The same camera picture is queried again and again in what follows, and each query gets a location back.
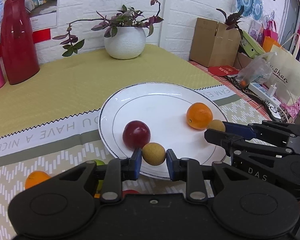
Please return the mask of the white round plate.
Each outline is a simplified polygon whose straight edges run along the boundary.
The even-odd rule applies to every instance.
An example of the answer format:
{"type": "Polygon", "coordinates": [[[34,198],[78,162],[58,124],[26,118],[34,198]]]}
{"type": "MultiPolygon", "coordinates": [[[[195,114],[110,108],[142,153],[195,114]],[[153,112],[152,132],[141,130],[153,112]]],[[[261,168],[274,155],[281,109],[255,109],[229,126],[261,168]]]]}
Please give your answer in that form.
{"type": "Polygon", "coordinates": [[[225,150],[208,143],[204,132],[190,127],[186,112],[193,103],[207,105],[213,118],[227,120],[221,109],[202,92],[170,83],[148,82],[125,87],[103,104],[98,131],[106,149],[115,157],[131,157],[122,140],[126,124],[137,120],[151,132],[151,141],[172,149],[177,158],[190,158],[202,165],[223,161],[225,150]]]}

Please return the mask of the brown longan ball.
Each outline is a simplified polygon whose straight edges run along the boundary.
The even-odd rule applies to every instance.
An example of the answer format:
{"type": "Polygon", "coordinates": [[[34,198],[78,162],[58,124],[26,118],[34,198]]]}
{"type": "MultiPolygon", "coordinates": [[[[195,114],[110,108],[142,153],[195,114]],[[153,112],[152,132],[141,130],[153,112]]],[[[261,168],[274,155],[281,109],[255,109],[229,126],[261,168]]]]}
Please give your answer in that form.
{"type": "Polygon", "coordinates": [[[225,132],[226,131],[226,127],[225,124],[221,121],[221,120],[212,120],[206,129],[214,129],[217,131],[221,131],[221,132],[225,132]]]}
{"type": "Polygon", "coordinates": [[[150,142],[142,148],[142,157],[149,165],[159,166],[166,159],[166,151],[160,144],[150,142]]]}

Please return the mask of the left mandarin orange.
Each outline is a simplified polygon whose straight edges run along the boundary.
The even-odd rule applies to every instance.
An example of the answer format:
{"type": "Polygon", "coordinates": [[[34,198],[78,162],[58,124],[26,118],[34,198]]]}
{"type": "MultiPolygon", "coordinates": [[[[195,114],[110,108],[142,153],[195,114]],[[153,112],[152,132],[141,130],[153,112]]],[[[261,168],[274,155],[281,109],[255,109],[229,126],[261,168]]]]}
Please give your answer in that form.
{"type": "Polygon", "coordinates": [[[51,177],[43,171],[34,171],[31,174],[29,174],[29,176],[26,178],[25,189],[29,189],[33,186],[36,186],[50,178],[51,177]]]}

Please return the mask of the beige paper shopping bag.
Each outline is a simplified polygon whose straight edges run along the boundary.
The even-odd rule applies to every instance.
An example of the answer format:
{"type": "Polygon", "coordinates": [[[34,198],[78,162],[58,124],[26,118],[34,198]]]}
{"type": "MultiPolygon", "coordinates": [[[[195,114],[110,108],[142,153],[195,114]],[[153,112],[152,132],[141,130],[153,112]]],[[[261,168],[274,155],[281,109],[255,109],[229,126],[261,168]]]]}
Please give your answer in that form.
{"type": "Polygon", "coordinates": [[[296,60],[298,49],[291,54],[284,48],[273,45],[271,51],[276,55],[270,59],[271,76],[265,85],[276,85],[277,98],[291,106],[300,98],[300,62],[296,60]]]}

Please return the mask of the white power strip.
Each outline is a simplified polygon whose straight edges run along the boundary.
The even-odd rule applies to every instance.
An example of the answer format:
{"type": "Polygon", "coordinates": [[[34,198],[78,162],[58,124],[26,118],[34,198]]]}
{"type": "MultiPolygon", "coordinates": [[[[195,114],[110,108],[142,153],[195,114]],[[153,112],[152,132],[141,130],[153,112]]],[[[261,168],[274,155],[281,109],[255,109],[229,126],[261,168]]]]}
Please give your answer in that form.
{"type": "Polygon", "coordinates": [[[281,105],[281,102],[277,98],[274,96],[269,96],[267,94],[267,90],[258,83],[251,82],[248,86],[248,89],[255,93],[263,101],[269,102],[275,107],[279,107],[281,105]]]}

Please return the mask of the brown cardboard box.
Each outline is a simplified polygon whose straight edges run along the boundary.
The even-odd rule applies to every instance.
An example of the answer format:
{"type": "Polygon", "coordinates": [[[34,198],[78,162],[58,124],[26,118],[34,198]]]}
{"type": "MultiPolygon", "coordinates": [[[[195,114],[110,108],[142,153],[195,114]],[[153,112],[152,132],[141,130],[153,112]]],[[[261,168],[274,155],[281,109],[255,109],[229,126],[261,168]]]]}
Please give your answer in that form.
{"type": "Polygon", "coordinates": [[[233,66],[241,35],[224,23],[198,18],[194,29],[190,60],[205,67],[233,66]]]}

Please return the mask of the purple green trailing plant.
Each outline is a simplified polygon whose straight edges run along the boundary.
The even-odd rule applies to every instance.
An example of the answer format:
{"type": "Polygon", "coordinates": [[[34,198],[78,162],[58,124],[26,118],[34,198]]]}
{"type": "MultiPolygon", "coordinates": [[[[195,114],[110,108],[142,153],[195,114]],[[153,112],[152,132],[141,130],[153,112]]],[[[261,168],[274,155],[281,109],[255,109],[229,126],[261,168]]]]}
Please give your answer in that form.
{"type": "Polygon", "coordinates": [[[78,53],[78,51],[84,46],[85,40],[82,39],[78,41],[78,37],[71,33],[72,26],[76,22],[82,21],[99,21],[99,23],[91,28],[92,31],[101,31],[105,29],[105,37],[114,37],[117,34],[118,27],[137,27],[148,29],[147,37],[151,36],[154,32],[153,25],[156,23],[161,23],[164,19],[159,16],[161,3],[158,0],[151,0],[151,5],[158,4],[158,12],[156,15],[145,18],[143,12],[140,10],[135,10],[133,7],[127,8],[122,5],[122,9],[117,12],[115,16],[107,18],[107,16],[102,16],[99,12],[97,14],[101,18],[93,19],[80,19],[70,22],[68,24],[66,34],[55,36],[53,40],[63,40],[60,45],[63,45],[65,52],[62,54],[63,57],[69,57],[73,53],[78,53]]]}

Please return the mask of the green apple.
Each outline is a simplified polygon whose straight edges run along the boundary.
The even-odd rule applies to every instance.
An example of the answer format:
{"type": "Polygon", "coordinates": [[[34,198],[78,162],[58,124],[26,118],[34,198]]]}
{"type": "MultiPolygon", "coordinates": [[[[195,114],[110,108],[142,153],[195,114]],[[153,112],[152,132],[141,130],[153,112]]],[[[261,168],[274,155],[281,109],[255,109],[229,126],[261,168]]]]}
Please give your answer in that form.
{"type": "MultiPolygon", "coordinates": [[[[102,160],[95,159],[94,161],[96,162],[97,166],[105,165],[104,161],[102,161],[102,160]]],[[[100,193],[101,192],[102,186],[103,186],[103,180],[99,180],[98,181],[98,187],[97,187],[96,193],[100,193]]]]}

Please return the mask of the white ribbed plant pot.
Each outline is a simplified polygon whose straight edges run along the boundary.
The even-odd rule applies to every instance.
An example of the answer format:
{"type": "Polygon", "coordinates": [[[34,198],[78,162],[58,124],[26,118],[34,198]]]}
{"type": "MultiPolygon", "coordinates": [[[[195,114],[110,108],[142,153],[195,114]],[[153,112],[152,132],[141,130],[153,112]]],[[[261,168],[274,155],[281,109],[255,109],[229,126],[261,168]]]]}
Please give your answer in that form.
{"type": "Polygon", "coordinates": [[[114,37],[104,38],[106,52],[115,59],[127,60],[138,57],[146,45],[143,28],[118,27],[114,37]]]}

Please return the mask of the dark purple potted plant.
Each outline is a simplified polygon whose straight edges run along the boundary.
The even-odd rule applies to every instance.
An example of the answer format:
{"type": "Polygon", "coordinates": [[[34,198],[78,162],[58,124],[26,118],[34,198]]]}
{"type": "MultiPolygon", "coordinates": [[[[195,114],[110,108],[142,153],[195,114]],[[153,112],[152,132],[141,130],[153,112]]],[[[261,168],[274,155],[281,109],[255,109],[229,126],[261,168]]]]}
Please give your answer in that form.
{"type": "Polygon", "coordinates": [[[237,29],[240,33],[241,39],[243,39],[243,30],[239,27],[238,24],[241,22],[240,19],[242,18],[242,14],[244,12],[244,6],[242,5],[238,12],[234,12],[229,16],[222,9],[217,8],[216,10],[221,12],[225,17],[224,24],[227,25],[226,30],[237,29]]]}

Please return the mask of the green shoe box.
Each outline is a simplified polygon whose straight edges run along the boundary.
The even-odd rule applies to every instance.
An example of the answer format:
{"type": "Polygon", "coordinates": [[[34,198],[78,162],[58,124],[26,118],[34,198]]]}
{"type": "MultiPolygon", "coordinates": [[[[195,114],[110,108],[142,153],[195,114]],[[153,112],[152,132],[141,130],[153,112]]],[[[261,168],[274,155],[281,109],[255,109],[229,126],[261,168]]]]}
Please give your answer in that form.
{"type": "Polygon", "coordinates": [[[259,43],[254,40],[246,31],[243,31],[241,46],[251,59],[254,59],[255,57],[265,53],[264,49],[259,45],[259,43]]]}

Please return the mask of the red round card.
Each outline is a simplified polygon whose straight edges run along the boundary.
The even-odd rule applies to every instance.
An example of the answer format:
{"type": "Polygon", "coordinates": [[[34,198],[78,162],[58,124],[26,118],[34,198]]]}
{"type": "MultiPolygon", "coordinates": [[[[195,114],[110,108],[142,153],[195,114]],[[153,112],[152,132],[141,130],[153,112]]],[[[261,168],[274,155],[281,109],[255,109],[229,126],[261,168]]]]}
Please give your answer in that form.
{"type": "Polygon", "coordinates": [[[232,66],[214,66],[209,67],[208,71],[215,76],[237,75],[239,70],[232,66]]]}

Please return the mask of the patterned chevron tablecloth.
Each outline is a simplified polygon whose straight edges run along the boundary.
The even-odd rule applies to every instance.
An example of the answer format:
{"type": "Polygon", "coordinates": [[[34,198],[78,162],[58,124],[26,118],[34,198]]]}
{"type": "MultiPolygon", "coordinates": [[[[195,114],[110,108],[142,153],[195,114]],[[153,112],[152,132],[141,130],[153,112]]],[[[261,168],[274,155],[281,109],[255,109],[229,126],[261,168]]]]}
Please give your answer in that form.
{"type": "Polygon", "coordinates": [[[229,122],[268,118],[236,88],[152,44],[131,60],[116,60],[99,49],[43,64],[30,79],[0,89],[0,239],[15,236],[7,208],[29,174],[55,176],[87,160],[112,159],[98,132],[100,109],[121,88],[145,82],[197,90],[229,122]]]}

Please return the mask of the red thermos jug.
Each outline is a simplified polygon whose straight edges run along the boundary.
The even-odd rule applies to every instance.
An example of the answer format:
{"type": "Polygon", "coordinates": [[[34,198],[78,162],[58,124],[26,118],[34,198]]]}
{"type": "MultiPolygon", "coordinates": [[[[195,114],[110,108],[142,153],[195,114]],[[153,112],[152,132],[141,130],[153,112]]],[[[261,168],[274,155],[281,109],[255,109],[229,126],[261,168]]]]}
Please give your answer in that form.
{"type": "Polygon", "coordinates": [[[40,68],[25,0],[6,0],[1,23],[2,60],[10,85],[36,75],[40,68]]]}

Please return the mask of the dark red plum front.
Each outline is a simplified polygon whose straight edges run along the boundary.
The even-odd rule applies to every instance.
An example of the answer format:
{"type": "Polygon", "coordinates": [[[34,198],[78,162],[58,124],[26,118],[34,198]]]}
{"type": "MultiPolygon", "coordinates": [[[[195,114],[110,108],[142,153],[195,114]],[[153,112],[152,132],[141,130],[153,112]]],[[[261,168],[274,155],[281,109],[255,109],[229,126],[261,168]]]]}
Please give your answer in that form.
{"type": "Polygon", "coordinates": [[[139,120],[133,120],[126,124],[122,134],[122,140],[130,150],[143,148],[150,142],[151,132],[149,127],[139,120]]]}

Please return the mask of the red tomato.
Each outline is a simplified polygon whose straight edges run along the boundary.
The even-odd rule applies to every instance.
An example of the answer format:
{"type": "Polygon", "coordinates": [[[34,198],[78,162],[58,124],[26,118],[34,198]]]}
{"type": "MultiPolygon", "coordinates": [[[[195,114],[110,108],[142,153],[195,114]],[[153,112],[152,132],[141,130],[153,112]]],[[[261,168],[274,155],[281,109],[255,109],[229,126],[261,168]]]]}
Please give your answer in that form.
{"type": "Polygon", "coordinates": [[[127,194],[139,194],[138,191],[135,191],[135,190],[125,190],[125,191],[122,191],[122,197],[124,198],[125,195],[127,194]]]}

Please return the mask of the clear plastic bag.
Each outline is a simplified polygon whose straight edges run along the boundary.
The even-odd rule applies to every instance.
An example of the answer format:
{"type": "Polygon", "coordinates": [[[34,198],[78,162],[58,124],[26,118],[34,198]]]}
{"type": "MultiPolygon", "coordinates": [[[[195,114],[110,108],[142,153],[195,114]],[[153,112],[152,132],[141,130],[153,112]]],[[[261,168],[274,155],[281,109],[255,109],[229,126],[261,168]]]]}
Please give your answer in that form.
{"type": "Polygon", "coordinates": [[[239,71],[236,81],[242,88],[247,88],[250,83],[260,85],[270,79],[272,74],[270,61],[277,55],[276,52],[268,52],[255,57],[245,68],[239,71]]]}

